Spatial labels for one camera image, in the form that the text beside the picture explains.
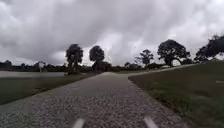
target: asphalt road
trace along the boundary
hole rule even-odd
[[[85,128],[146,128],[145,116],[159,128],[187,127],[128,75],[104,73],[0,106],[0,128],[71,128],[79,118]]]

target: field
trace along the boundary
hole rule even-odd
[[[224,128],[224,62],[130,77],[194,128]]]
[[[60,77],[0,78],[0,105],[63,86],[93,75],[94,74],[80,74]]]

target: cloudy sky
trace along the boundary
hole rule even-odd
[[[0,61],[63,64],[72,43],[84,64],[100,45],[114,65],[175,39],[195,53],[224,32],[223,0],[0,0]]]

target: treeline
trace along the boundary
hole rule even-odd
[[[66,72],[66,65],[51,65],[47,64],[41,67],[42,72]],[[39,62],[34,65],[28,65],[22,63],[21,65],[13,65],[11,61],[6,60],[5,62],[0,62],[0,71],[18,71],[18,72],[40,72]]]
[[[89,51],[89,60],[94,62],[91,67],[80,66],[83,58],[83,49],[78,44],[72,44],[66,50],[66,58],[68,65],[55,66],[44,62],[38,62],[34,65],[21,64],[20,66],[12,65],[11,61],[6,60],[0,62],[0,70],[9,71],[24,71],[24,72],[68,72],[73,74],[76,72],[103,72],[103,71],[132,71],[132,70],[144,70],[144,69],[157,69],[164,65],[174,66],[173,61],[179,61],[180,64],[193,64],[203,63],[211,59],[216,59],[217,55],[222,56],[224,52],[224,35],[214,35],[208,40],[208,43],[200,48],[196,53],[196,57],[191,59],[191,53],[186,50],[185,46],[178,43],[175,40],[168,39],[162,42],[157,54],[158,59],[164,60],[164,64],[157,64],[154,60],[154,55],[149,49],[145,49],[139,53],[138,57],[134,57],[134,62],[126,62],[123,66],[112,66],[109,62],[106,62],[104,50],[96,45]]]

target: tree canopy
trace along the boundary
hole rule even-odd
[[[148,49],[145,49],[140,53],[140,55],[141,55],[142,63],[145,64],[145,66],[148,66],[150,64],[150,60],[153,59],[153,54],[151,53],[151,51]]]
[[[207,61],[209,57],[215,57],[218,54],[224,53],[224,35],[214,35],[208,40],[208,44],[201,47],[196,53],[194,60]]]
[[[104,51],[103,49],[96,45],[89,51],[89,59],[91,61],[103,61],[104,60]]]
[[[160,55],[159,59],[164,59],[165,63],[170,66],[172,66],[172,60],[190,56],[190,52],[187,52],[183,45],[170,39],[159,45],[157,53]]]
[[[68,74],[73,74],[74,69],[78,67],[78,63],[82,62],[83,50],[78,44],[72,44],[66,51],[68,61]]]
[[[95,62],[92,66],[95,71],[104,70],[104,58],[104,51],[100,46],[96,45],[92,49],[90,49],[89,59],[90,61]]]

